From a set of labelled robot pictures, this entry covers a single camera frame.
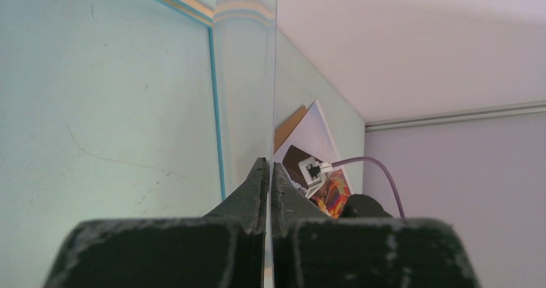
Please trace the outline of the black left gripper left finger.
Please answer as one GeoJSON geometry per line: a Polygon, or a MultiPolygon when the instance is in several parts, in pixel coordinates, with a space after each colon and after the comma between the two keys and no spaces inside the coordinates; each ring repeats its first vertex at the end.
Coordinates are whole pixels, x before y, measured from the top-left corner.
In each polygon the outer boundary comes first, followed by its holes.
{"type": "Polygon", "coordinates": [[[45,287],[261,287],[269,164],[199,218],[117,218],[77,224],[45,287]]]}

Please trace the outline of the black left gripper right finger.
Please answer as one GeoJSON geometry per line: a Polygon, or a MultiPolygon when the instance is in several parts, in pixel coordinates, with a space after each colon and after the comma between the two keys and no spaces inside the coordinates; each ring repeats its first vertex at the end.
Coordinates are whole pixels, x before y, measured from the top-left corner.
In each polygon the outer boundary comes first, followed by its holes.
{"type": "Polygon", "coordinates": [[[280,164],[271,186],[276,287],[478,287],[454,229],[432,218],[322,213],[280,164]]]}

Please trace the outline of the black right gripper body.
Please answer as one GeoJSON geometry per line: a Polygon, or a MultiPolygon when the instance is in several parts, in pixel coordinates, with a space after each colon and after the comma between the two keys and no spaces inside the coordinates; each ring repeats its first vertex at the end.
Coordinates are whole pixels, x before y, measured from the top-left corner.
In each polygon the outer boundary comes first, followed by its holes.
{"type": "Polygon", "coordinates": [[[349,196],[340,218],[391,218],[384,208],[374,198],[368,195],[355,194],[349,196]]]}

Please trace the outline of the hot air balloon photo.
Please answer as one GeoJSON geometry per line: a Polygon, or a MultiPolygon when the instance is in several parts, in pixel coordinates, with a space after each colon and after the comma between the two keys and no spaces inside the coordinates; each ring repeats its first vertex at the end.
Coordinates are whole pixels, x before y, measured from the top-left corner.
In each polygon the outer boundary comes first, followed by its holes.
{"type": "Polygon", "coordinates": [[[273,161],[307,200],[339,218],[352,191],[344,169],[332,165],[341,158],[319,101],[303,106],[279,129],[286,137],[276,143],[273,161]]]}

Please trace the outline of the brown frame backing board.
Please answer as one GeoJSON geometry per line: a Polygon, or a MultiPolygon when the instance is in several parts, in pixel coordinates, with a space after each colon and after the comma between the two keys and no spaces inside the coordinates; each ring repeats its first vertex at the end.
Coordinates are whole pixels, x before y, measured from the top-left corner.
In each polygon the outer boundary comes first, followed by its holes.
{"type": "Polygon", "coordinates": [[[290,134],[295,130],[295,128],[301,122],[306,113],[307,107],[305,105],[300,106],[293,114],[291,114],[291,116],[289,116],[289,118],[287,118],[275,129],[274,153],[288,139],[290,134]]]}

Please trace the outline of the wooden picture frame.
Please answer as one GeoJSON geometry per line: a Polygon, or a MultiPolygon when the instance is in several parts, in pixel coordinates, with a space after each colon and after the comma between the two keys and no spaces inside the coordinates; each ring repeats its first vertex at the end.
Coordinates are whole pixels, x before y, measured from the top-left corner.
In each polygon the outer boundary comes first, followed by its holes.
{"type": "Polygon", "coordinates": [[[154,0],[206,33],[221,197],[273,154],[278,0],[154,0]]]}

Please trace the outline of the aluminium wall rail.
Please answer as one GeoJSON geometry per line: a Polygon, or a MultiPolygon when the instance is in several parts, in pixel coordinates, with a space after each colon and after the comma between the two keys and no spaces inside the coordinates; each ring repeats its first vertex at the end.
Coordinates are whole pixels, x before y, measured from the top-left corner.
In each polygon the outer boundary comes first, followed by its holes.
{"type": "Polygon", "coordinates": [[[515,117],[521,115],[534,115],[541,113],[545,113],[545,101],[534,101],[521,104],[509,104],[490,108],[480,108],[435,115],[426,115],[406,119],[367,122],[365,126],[365,132],[394,130],[400,128],[413,128],[420,126],[432,126],[437,124],[449,124],[483,119],[515,117]]]}

